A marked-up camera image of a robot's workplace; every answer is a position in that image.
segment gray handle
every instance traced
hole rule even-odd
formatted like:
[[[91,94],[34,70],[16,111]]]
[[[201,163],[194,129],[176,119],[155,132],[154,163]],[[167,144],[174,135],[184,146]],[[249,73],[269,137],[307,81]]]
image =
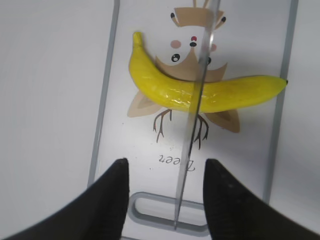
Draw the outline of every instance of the gray handle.
[[[176,199],[173,197],[162,196],[162,195],[152,194],[148,192],[134,193],[129,199],[128,216],[135,223],[153,227],[153,228],[164,229],[164,230],[169,230],[169,231],[173,231],[181,234],[191,235],[195,237],[205,237],[209,235],[209,230],[206,224],[195,225],[195,224],[178,221],[175,229],[174,220],[143,214],[139,212],[136,208],[137,199],[148,199],[148,200],[153,200],[153,201],[158,201],[158,202],[173,204],[173,205],[176,202]],[[204,211],[203,204],[198,202],[183,200],[181,206]]]

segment gray border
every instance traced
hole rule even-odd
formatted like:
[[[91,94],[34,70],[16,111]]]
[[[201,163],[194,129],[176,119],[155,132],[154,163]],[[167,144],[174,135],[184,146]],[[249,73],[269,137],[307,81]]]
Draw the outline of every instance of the gray border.
[[[104,123],[107,92],[108,92],[109,78],[110,78],[110,72],[111,72],[111,63],[112,63],[112,58],[114,53],[119,9],[120,9],[120,0],[114,0],[112,22],[111,22],[110,35],[109,35],[109,44],[108,44],[106,60],[105,60],[105,68],[104,68],[104,76],[103,76],[100,104],[99,104],[99,110],[98,110],[98,118],[96,123],[93,150],[92,150],[92,156],[91,156],[91,164],[90,164],[89,177],[88,177],[88,183],[87,183],[88,188],[95,182],[95,177],[96,177],[101,130]]]
[[[288,25],[286,29],[286,37],[282,58],[282,65],[280,70],[280,77],[283,79],[287,79],[288,77],[288,69],[291,57],[291,49],[294,38],[294,31],[296,25],[297,18],[297,10],[298,10],[299,0],[291,0],[290,4],[290,12],[288,18]],[[264,191],[263,191],[263,201],[267,204],[270,202],[272,184],[275,173],[275,165],[276,165],[276,154],[278,148],[279,134],[280,134],[280,125],[282,118],[282,111],[284,107],[285,100],[285,90],[283,90],[276,98],[275,110],[274,110],[274,118],[273,118],[273,128],[270,140],[270,148],[268,155],[268,163],[267,163],[267,172],[265,176],[264,183]]]

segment white cutting board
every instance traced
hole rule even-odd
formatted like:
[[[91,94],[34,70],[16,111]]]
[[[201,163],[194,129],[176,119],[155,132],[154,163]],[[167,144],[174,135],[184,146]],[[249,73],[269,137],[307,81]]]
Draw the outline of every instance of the white cutting board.
[[[214,58],[209,69],[228,63],[223,79],[247,75],[279,76],[290,3],[290,0],[221,1],[220,10],[224,11],[226,21],[216,30],[214,43],[217,48],[211,54]],[[175,196],[179,170],[175,160],[181,157],[187,120],[186,113],[182,112],[173,111],[172,121],[168,114],[165,115],[164,137],[160,136],[157,143],[153,122],[165,108],[147,116],[127,116],[138,92],[129,73],[132,35],[135,31],[143,32],[146,50],[153,59],[158,56],[167,65],[179,64],[190,51],[192,36],[197,37],[195,51],[199,53],[204,29],[199,26],[177,27],[170,15],[174,8],[192,7],[192,4],[191,0],[122,0],[120,3],[96,178],[115,159],[126,157],[130,166],[131,194],[149,192]],[[172,48],[173,40],[180,41],[181,47]],[[173,63],[171,57],[176,53],[181,58]],[[187,175],[185,200],[202,203],[207,158],[220,160],[251,191],[262,197],[275,103],[273,99],[258,106],[239,109],[239,133],[208,121],[207,140],[201,142],[200,150],[197,143],[192,151],[192,171]],[[123,235],[141,239],[189,239],[183,234],[132,223],[130,219],[125,224]]]

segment deer antler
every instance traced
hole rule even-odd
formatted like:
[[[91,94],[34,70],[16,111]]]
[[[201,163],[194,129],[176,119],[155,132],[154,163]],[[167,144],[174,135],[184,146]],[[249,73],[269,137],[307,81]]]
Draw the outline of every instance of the deer antler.
[[[159,117],[161,117],[161,120],[160,120],[160,129],[159,129],[159,132],[158,132],[158,135],[156,137],[156,142],[158,142],[159,140],[159,136],[160,134],[162,135],[162,137],[164,137],[164,131],[163,131],[163,121],[164,121],[164,116],[170,112],[170,121],[172,120],[172,110],[171,109],[167,109],[163,112],[161,112],[160,114],[158,114],[155,118],[154,118],[154,122],[153,122],[153,131],[157,132],[157,119]]]

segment banana tip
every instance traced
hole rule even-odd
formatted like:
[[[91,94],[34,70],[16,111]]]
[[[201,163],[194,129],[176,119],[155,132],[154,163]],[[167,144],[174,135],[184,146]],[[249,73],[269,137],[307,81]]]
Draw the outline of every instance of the banana tip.
[[[133,33],[133,46],[142,46],[143,41],[142,41],[142,33],[140,31],[136,31]]]

